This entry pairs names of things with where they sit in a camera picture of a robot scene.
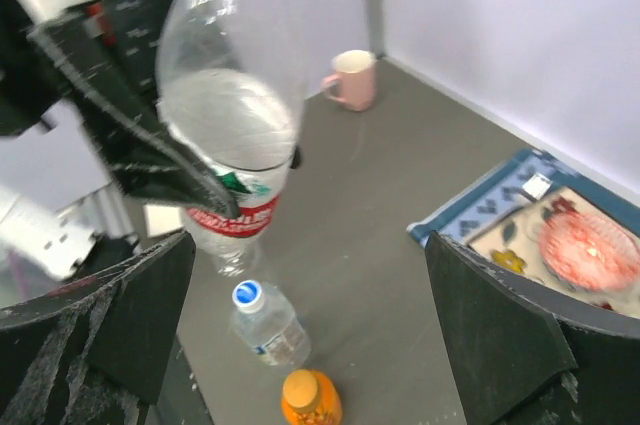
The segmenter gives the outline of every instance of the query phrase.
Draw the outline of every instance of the bottle cap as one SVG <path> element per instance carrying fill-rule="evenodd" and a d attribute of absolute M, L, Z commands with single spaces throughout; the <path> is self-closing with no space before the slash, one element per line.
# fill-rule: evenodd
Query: bottle cap
<path fill-rule="evenodd" d="M 320 385 L 309 370 L 295 370 L 284 381 L 282 397 L 297 413 L 313 412 L 320 404 Z"/>
<path fill-rule="evenodd" d="M 233 303 L 242 313 L 255 313 L 260 310 L 265 302 L 266 297 L 260 283 L 255 280 L 245 280 L 240 282 L 233 289 Z"/>

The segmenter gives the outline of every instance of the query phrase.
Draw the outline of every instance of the mug handle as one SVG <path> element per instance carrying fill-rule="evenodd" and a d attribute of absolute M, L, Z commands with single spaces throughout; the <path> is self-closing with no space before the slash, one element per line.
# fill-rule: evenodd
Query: mug handle
<path fill-rule="evenodd" d="M 340 75 L 334 73 L 333 75 L 329 75 L 327 78 L 322 80 L 322 91 L 324 96 L 330 100 L 334 100 L 336 102 L 345 103 L 345 99 L 339 97 L 337 95 L 331 94 L 331 87 L 340 81 Z"/>

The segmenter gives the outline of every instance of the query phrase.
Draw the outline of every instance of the patterned tray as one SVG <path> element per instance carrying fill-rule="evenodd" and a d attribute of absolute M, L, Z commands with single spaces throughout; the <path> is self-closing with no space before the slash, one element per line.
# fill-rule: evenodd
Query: patterned tray
<path fill-rule="evenodd" d="M 467 245 L 484 257 L 514 273 L 535 280 L 553 290 L 595 306 L 640 318 L 640 280 L 619 292 L 577 290 L 558 279 L 543 263 L 538 248 L 538 234 L 545 220 L 556 213 L 577 211 L 603 218 L 608 215 L 575 191 L 563 187 L 539 202 L 523 208 L 479 235 Z M 621 227 L 640 246 L 640 238 Z"/>

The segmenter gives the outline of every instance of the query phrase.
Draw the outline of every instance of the pink mug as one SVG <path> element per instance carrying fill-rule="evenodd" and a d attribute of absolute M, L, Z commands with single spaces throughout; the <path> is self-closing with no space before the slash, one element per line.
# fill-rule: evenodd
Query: pink mug
<path fill-rule="evenodd" d="M 335 73 L 322 81 L 322 89 L 327 98 L 341 103 L 354 112 L 369 108 L 376 95 L 376 57 L 365 50 L 349 50 L 332 61 Z M 331 93 L 337 84 L 339 95 Z"/>

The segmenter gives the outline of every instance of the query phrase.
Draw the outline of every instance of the orange bottle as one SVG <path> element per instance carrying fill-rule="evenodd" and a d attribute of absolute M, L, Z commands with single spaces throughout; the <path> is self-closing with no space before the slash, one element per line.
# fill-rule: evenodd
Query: orange bottle
<path fill-rule="evenodd" d="M 342 404 L 331 380 L 315 370 L 296 370 L 282 387 L 282 412 L 291 425 L 340 425 Z"/>

